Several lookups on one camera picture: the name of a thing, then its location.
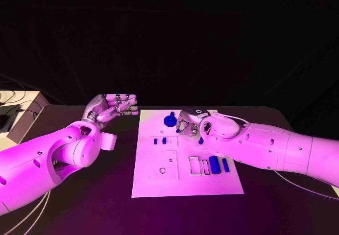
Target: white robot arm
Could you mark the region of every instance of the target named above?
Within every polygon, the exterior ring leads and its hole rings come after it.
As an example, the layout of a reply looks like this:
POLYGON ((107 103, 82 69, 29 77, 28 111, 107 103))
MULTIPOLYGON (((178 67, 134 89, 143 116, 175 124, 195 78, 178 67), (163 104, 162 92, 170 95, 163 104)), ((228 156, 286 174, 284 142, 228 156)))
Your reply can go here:
POLYGON ((339 186, 339 141, 250 123, 219 113, 211 115, 206 110, 182 110, 176 129, 188 136, 199 131, 215 156, 228 156, 261 169, 305 174, 339 186))
POLYGON ((95 96, 81 121, 0 152, 0 215, 30 203, 88 167, 101 149, 114 149, 117 136, 101 129, 117 116, 139 114, 136 103, 136 95, 95 96))

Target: black device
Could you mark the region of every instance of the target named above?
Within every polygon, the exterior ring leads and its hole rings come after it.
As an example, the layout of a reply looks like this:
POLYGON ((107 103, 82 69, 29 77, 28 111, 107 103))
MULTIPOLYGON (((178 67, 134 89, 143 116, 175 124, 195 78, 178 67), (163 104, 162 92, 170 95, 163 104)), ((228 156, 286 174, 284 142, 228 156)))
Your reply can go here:
POLYGON ((0 133, 10 131, 19 109, 19 104, 0 107, 0 133))

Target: dark table surface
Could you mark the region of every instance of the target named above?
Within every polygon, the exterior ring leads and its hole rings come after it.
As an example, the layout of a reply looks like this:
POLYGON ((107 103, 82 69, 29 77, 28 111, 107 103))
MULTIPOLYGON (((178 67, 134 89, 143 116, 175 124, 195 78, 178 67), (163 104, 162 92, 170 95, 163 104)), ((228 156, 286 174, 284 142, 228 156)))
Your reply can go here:
MULTIPOLYGON (((183 109, 185 107, 140 107, 183 109)), ((269 107, 218 109, 250 122, 292 130, 269 107)), ((49 105, 25 136, 28 141, 81 119, 85 106, 49 105)), ((270 170, 235 162, 241 195, 131 198, 139 116, 117 117, 104 132, 118 136, 114 151, 101 151, 94 164, 52 189, 48 206, 30 235, 325 235, 338 232, 339 201, 293 186, 270 170)), ((329 185, 290 172, 294 183, 336 196, 329 185)), ((0 217, 0 234, 22 220, 39 200, 0 217)), ((39 210, 12 234, 23 234, 39 210)))

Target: robotic hand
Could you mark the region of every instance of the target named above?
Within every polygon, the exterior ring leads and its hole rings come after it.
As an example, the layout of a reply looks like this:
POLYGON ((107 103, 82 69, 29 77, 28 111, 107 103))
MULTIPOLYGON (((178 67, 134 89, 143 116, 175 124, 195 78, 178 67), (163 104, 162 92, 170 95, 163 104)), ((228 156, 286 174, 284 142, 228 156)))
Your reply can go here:
POLYGON ((139 114, 136 103, 136 95, 95 96, 81 121, 0 152, 0 215, 30 203, 88 167, 101 149, 114 149, 117 136, 101 129, 117 116, 139 114))
POLYGON ((261 169, 305 174, 339 186, 339 141, 300 135, 206 110, 182 110, 176 129, 188 136, 199 131, 215 156, 230 156, 261 169))

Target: black curtain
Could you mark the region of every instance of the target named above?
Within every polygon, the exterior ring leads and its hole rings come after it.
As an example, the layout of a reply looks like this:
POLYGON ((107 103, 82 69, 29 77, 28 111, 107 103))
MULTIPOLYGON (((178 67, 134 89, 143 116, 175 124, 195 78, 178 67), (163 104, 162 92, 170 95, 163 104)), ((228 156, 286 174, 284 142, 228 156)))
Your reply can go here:
POLYGON ((140 105, 264 105, 299 132, 326 135, 338 9, 332 0, 3 3, 0 80, 65 105, 113 93, 140 105))

